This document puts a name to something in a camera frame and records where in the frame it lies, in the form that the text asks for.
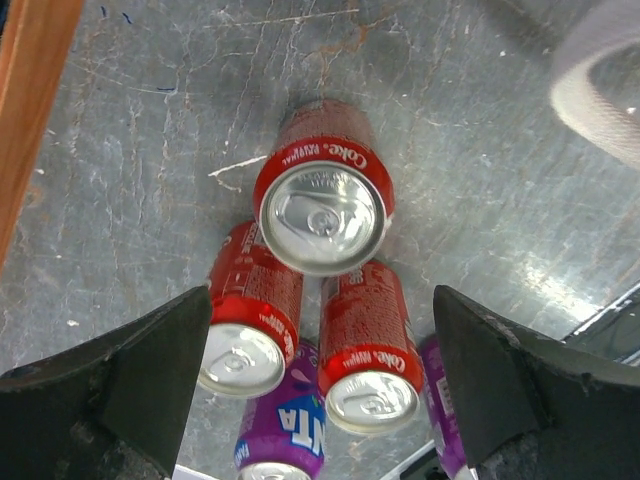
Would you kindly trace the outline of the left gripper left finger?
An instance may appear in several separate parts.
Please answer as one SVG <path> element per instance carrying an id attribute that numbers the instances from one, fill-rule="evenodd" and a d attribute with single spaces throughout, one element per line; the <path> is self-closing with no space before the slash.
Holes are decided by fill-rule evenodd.
<path id="1" fill-rule="evenodd" d="M 169 479 L 211 320 L 204 286 L 1 376 L 4 479 Z"/>

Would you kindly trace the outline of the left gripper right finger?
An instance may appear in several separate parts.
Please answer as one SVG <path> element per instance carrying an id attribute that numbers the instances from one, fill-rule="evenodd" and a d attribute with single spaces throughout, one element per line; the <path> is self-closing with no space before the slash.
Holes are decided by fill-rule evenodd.
<path id="1" fill-rule="evenodd" d="M 479 478 L 638 478 L 637 367 L 573 349 L 450 286 L 436 286 L 433 313 Z"/>

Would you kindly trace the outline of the brown canvas tote bag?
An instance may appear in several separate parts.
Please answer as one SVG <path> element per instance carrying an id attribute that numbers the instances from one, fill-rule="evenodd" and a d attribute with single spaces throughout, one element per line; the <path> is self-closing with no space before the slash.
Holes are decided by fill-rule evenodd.
<path id="1" fill-rule="evenodd" d="M 576 134 L 639 168 L 639 121 L 592 83 L 594 66 L 639 43 L 639 3 L 604 1 L 575 25 L 553 54 L 549 100 Z"/>

